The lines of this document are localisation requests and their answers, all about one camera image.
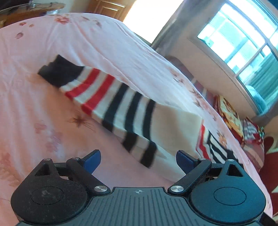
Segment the striped knit child sweater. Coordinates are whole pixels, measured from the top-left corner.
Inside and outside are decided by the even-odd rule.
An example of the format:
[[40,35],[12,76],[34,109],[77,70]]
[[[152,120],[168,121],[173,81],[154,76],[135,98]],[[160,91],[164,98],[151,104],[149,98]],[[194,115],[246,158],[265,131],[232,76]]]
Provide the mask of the striped knit child sweater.
[[238,160],[197,114],[157,103],[102,70],[57,56],[38,74],[117,136],[140,164],[170,181],[185,175],[176,162],[179,150],[213,163]]

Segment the striped pillow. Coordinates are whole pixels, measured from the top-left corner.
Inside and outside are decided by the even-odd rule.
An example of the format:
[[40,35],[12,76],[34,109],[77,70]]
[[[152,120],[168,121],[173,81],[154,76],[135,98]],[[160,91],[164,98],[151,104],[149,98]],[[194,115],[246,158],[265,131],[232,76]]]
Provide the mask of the striped pillow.
[[248,117],[242,120],[242,126],[244,132],[243,150],[257,172],[260,172],[264,165],[264,129]]

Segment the yellow folded blanket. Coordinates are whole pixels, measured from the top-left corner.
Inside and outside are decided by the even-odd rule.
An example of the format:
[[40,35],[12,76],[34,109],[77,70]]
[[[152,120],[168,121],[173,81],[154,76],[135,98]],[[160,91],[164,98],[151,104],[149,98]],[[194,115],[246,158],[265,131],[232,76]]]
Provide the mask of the yellow folded blanket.
[[240,145],[242,145],[244,143],[242,123],[238,113],[235,111],[229,101],[224,96],[216,95],[214,97],[213,108],[223,119],[234,138],[239,142]]

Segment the wooden side table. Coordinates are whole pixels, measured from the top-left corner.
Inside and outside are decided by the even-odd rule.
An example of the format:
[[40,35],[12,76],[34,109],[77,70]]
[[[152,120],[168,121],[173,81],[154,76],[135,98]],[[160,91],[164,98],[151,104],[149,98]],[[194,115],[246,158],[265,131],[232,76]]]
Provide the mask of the wooden side table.
[[10,7],[1,10],[1,28],[22,20],[41,17],[48,12],[61,10],[65,7],[65,3],[31,3]]

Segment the red white bed headboard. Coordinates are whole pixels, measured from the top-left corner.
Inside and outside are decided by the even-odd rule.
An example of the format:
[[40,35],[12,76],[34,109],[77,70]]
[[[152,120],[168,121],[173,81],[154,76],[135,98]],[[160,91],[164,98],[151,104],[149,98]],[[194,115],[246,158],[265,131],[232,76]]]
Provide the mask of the red white bed headboard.
[[277,221],[277,138],[266,136],[264,151],[264,165],[260,170],[260,177],[271,196],[273,218]]

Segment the brown wooden door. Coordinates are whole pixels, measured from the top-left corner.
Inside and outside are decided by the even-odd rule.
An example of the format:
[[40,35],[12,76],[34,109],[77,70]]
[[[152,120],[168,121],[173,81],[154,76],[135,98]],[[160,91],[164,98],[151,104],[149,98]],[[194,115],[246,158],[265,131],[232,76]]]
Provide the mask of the brown wooden door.
[[86,12],[124,21],[135,0],[91,0]]

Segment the pink floral bed sheet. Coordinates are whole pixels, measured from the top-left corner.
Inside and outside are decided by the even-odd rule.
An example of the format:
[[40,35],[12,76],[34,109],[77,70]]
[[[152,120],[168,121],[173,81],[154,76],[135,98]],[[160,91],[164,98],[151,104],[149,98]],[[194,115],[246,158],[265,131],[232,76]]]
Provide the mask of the pink floral bed sheet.
[[61,55],[100,69],[154,101],[200,115],[204,125],[232,150],[273,205],[257,170],[222,118],[189,79],[122,22],[98,14],[47,15],[1,29],[1,225],[16,225],[14,190],[44,158],[65,162],[101,151],[94,172],[109,187],[171,185],[140,164],[120,140],[83,114],[39,69]]

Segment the window with white frame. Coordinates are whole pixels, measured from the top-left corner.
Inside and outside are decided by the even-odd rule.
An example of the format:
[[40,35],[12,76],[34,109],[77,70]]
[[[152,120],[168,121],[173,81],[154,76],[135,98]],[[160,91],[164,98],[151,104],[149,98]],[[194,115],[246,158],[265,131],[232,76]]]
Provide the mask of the window with white frame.
[[277,16],[265,1],[207,1],[190,41],[234,82],[255,114],[277,101]]

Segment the grey left curtain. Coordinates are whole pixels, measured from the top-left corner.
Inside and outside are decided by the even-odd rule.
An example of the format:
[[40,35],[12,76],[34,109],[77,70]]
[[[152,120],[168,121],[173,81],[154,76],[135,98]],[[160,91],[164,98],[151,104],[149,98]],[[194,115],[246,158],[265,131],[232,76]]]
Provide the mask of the grey left curtain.
[[195,14],[198,1],[183,1],[163,26],[151,44],[151,48],[162,56],[170,54],[183,29]]

